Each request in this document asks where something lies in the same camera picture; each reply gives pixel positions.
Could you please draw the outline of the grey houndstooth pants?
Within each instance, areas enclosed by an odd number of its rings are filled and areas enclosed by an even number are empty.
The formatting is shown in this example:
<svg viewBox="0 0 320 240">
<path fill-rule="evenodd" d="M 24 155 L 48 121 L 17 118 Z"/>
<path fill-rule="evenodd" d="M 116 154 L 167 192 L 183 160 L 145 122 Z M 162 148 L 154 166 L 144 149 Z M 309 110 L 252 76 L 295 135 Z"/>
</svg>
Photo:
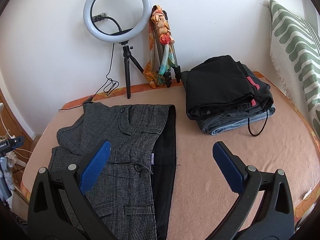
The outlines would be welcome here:
<svg viewBox="0 0 320 240">
<path fill-rule="evenodd" d="M 50 171 L 78 163 L 106 140 L 111 155 L 86 197 L 117 239 L 166 239 L 176 172 L 174 105 L 87 103 L 57 132 Z"/>
</svg>

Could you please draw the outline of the blue folded jeans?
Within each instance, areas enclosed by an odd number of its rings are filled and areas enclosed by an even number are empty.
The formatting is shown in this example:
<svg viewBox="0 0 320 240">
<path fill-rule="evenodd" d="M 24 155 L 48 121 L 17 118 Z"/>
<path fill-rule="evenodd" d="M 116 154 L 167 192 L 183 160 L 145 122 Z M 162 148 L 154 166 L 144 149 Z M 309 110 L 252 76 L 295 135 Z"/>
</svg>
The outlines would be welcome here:
<svg viewBox="0 0 320 240">
<path fill-rule="evenodd" d="M 268 117 L 272 116 L 275 111 L 276 108 L 275 105 L 273 105 L 266 112 L 257 110 L 255 113 L 248 116 L 246 115 L 246 112 L 242 112 L 240 116 L 235 116 L 235 114 L 226 114 L 197 121 L 197 125 L 204 134 L 217 135 L 224 131 L 245 126 L 248 123 L 267 119 Z"/>
</svg>

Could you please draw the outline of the grey folded tripod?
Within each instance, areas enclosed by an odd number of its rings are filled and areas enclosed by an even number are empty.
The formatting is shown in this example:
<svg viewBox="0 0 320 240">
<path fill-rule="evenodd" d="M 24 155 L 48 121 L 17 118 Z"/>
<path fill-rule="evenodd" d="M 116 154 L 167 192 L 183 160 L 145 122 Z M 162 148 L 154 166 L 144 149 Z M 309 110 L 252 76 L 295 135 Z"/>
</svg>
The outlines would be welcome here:
<svg viewBox="0 0 320 240">
<path fill-rule="evenodd" d="M 160 63 L 156 73 L 157 84 L 170 87 L 172 85 L 171 71 L 174 71 L 176 82 L 179 83 L 181 80 L 181 68 L 177 63 L 174 48 L 175 41 L 171 34 L 167 13 L 159 5 L 154 5 L 150 21 Z"/>
</svg>

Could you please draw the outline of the black mini tripod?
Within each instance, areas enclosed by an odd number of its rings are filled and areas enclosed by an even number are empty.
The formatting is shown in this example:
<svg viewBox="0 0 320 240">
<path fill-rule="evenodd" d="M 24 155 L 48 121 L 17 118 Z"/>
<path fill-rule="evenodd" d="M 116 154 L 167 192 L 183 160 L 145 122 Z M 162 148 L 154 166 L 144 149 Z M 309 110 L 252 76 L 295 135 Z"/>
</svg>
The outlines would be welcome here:
<svg viewBox="0 0 320 240">
<path fill-rule="evenodd" d="M 130 62 L 132 62 L 141 73 L 144 72 L 144 69 L 131 53 L 133 46 L 129 46 L 128 41 L 121 42 L 120 44 L 123 46 L 126 94 L 127 94 L 127 98 L 130 99 L 131 98 Z"/>
</svg>

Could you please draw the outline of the orange patterned scarf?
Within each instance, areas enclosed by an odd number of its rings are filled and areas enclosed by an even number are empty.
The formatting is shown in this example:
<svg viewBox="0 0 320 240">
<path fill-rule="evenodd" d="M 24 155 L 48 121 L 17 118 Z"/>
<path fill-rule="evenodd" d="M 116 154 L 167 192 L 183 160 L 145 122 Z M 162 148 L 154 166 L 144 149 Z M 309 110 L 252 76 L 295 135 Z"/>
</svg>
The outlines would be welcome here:
<svg viewBox="0 0 320 240">
<path fill-rule="evenodd" d="M 176 68 L 174 39 L 166 12 L 154 5 L 148 22 L 150 59 L 143 75 L 151 88 L 171 86 L 171 71 Z"/>
</svg>

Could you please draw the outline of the green striped white blanket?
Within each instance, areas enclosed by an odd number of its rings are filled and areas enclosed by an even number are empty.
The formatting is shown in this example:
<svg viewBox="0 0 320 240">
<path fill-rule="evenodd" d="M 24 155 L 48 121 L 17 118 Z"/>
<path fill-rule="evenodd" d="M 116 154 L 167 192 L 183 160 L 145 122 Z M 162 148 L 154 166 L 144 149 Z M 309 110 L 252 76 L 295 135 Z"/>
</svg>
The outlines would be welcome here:
<svg viewBox="0 0 320 240">
<path fill-rule="evenodd" d="M 286 96 L 319 136 L 319 35 L 303 18 L 269 2 L 272 63 Z"/>
</svg>

